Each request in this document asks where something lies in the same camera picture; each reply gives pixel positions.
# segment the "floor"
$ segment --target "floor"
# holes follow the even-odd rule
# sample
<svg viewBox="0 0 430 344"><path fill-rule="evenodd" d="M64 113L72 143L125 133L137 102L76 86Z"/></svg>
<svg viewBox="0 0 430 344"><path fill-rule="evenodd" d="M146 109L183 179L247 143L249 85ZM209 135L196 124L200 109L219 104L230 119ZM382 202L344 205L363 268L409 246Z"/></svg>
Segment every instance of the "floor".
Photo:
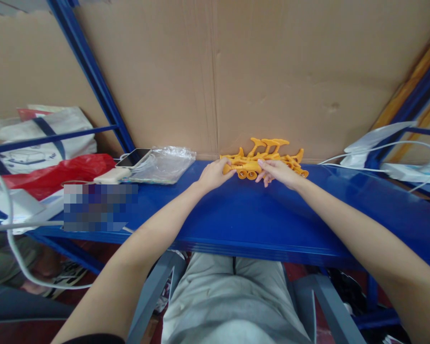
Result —
<svg viewBox="0 0 430 344"><path fill-rule="evenodd" d="M82 242L77 241L85 250L87 250L91 255L96 257L103 263L106 263L110 257L118 249L119 245L105 244L105 243L94 243L94 242ZM285 270L287 276L290 280L297 280L308 274L306 267L299 264L285 263ZM362 281L366 276L365 273L360 272L358 274L360 280ZM96 279L96 276L88 272L78 283L89 284ZM63 292L57 300L66 304L75 305L83 297L86 290L70 290ZM334 344L333 337L326 323L325 316L322 311L317 311L317 343L319 344ZM0 344L2 343L14 343L14 344L48 344L57 334L59 329L64 324L63 321L45 321L45 322L20 322L20 323L7 323L0 324ZM151 340L151 344L159 344L161 342L161 331L162 331L162 317L158 326L156 327L155 334Z"/></svg>

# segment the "yellow 3d-printed part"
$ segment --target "yellow 3d-printed part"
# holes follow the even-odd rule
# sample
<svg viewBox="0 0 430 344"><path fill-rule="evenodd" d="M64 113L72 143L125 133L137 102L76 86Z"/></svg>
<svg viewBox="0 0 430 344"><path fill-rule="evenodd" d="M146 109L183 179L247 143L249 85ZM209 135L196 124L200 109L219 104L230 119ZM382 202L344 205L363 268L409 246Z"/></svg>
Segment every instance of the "yellow 3d-printed part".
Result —
<svg viewBox="0 0 430 344"><path fill-rule="evenodd" d="M281 156L279 154L279 149L281 146L290 144L287 140L282 139L256 139L251 138L253 141L253 149L247 154L244 155L244 150L242 147L239 148L239 153L234 155L220 155L220 158L227 157L231 165L226 164L223 168L223 174L228 173L231 170L237 171L237 176L240 179L249 179L255 180L258 177L258 174L262 172L262 168L258 164L258 159L264 160L282 160L287 164L293 171L297 174L301 175L304 178L307 178L309 175L308 171L305 171L301 168L301 160L304 155L304 149L300 149L296 155L284 155ZM265 147L265 151L263 153L257 152L259 147ZM270 153L270 149L275 147L274 151Z"/></svg>

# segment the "cardboard box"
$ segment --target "cardboard box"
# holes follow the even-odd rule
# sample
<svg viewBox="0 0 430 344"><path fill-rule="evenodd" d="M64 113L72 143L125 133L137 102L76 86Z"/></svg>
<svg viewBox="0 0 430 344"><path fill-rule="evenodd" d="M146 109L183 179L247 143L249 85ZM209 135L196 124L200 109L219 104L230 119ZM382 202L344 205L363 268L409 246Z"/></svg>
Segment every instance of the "cardboard box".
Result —
<svg viewBox="0 0 430 344"><path fill-rule="evenodd" d="M304 162L340 153L430 38L430 0L114 0L75 12L136 146L199 159L249 150L252 136L287 139L283 153L304 148ZM0 18L0 114L28 103L78 105L105 125L48 12ZM104 148L118 150L111 135Z"/></svg>

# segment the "clear plastic bag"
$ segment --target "clear plastic bag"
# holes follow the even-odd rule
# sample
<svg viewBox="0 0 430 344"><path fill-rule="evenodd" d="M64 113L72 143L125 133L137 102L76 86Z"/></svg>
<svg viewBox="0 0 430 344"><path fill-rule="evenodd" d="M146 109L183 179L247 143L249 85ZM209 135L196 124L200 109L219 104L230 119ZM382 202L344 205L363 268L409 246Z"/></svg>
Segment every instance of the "clear plastic bag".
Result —
<svg viewBox="0 0 430 344"><path fill-rule="evenodd" d="M196 160L196 152L185 147L153 147L151 153L140 163L124 182L149 184L175 184Z"/></svg>

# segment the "blue metal upright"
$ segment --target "blue metal upright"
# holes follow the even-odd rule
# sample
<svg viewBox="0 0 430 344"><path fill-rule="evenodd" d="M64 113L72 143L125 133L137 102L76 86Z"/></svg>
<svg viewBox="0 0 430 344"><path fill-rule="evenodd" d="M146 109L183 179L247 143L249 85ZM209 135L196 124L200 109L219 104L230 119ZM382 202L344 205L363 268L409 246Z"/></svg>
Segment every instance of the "blue metal upright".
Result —
<svg viewBox="0 0 430 344"><path fill-rule="evenodd" d="M108 89L107 83L97 65L94 54L83 34L80 24L73 13L72 7L78 5L77 0L47 0L48 5L56 17L62 32L64 33L81 69L86 75L94 94L99 101L109 123L116 125L114 129L116 137L124 152L129 153L135 149L134 142L129 135L128 129L119 113L113 96Z"/></svg>

